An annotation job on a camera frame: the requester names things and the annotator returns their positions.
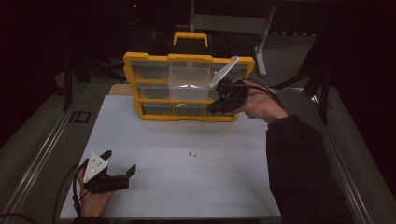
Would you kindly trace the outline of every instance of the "dark background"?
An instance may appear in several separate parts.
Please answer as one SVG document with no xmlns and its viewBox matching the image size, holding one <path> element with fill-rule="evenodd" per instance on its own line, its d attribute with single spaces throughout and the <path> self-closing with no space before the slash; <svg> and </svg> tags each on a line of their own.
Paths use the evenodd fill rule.
<svg viewBox="0 0 396 224">
<path fill-rule="evenodd" d="M 173 31 L 188 24 L 190 1 L 18 1 L 2 3 L 0 14 L 0 147 L 57 91 L 68 44 L 96 61 L 122 56 L 134 29 Z M 265 15 L 259 1 L 196 1 L 197 10 L 234 16 Z M 339 90 L 381 174 L 396 195 L 396 6 L 391 0 L 353 5 L 281 4 L 276 32 L 319 34 L 304 68 L 333 53 L 332 85 Z"/>
</svg>

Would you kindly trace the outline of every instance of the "wire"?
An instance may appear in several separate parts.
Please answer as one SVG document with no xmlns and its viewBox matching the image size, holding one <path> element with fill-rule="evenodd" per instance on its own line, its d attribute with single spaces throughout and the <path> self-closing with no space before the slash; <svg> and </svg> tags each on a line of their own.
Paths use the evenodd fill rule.
<svg viewBox="0 0 396 224">
<path fill-rule="evenodd" d="M 62 185 L 59 187 L 58 189 L 58 193 L 56 195 L 56 199 L 55 199 L 55 205 L 53 206 L 53 210 L 52 210 L 52 223 L 55 223 L 55 217 L 56 217 L 56 210 L 57 210 L 57 206 L 58 206 L 58 202 L 59 202 L 59 197 L 61 195 L 61 190 L 64 187 L 64 182 L 66 182 L 67 177 L 70 176 L 70 174 L 76 169 L 76 167 L 78 166 L 79 162 L 76 163 L 76 165 L 74 165 L 69 172 L 67 172 L 67 175 L 64 177 L 64 180 L 62 181 Z"/>
<path fill-rule="evenodd" d="M 22 214 L 18 214 L 18 213 L 4 213 L 4 214 L 0 214 L 0 217 L 21 217 L 23 219 L 25 219 L 26 221 L 32 223 L 32 224 L 36 224 L 32 219 L 30 219 L 29 217 L 22 215 Z"/>
</svg>

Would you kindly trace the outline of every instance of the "plastic drawer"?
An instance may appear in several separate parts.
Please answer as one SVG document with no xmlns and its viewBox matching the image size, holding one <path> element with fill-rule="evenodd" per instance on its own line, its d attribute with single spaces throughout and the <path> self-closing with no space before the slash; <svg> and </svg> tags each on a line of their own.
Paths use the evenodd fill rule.
<svg viewBox="0 0 396 224">
<path fill-rule="evenodd" d="M 132 61 L 131 66 L 135 79 L 168 79 L 169 63 L 167 62 Z"/>
<path fill-rule="evenodd" d="M 172 115 L 172 104 L 142 104 L 145 115 Z"/>
<path fill-rule="evenodd" d="M 166 84 L 137 84 L 140 99 L 168 99 L 169 88 Z"/>
<path fill-rule="evenodd" d="M 204 105 L 174 104 L 175 115 L 177 116 L 202 116 Z"/>
</svg>

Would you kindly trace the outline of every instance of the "white table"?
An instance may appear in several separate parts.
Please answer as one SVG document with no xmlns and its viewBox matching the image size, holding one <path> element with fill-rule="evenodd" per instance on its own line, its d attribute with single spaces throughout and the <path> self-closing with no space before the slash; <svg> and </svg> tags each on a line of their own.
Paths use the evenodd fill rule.
<svg viewBox="0 0 396 224">
<path fill-rule="evenodd" d="M 269 190 L 266 129 L 242 114 L 235 122 L 141 120 L 133 96 L 108 95 L 81 160 L 112 150 L 109 175 L 136 164 L 129 188 L 115 193 L 106 217 L 280 216 Z M 70 190 L 60 218 L 74 217 Z"/>
</svg>

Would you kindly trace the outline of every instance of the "organizer handle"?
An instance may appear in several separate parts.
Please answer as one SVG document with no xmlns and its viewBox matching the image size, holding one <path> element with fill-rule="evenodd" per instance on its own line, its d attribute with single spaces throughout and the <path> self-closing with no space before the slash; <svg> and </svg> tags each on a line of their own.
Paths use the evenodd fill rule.
<svg viewBox="0 0 396 224">
<path fill-rule="evenodd" d="M 174 45 L 178 38 L 184 39 L 203 39 L 207 46 L 207 35 L 205 33 L 192 33 L 192 32 L 175 32 Z"/>
</svg>

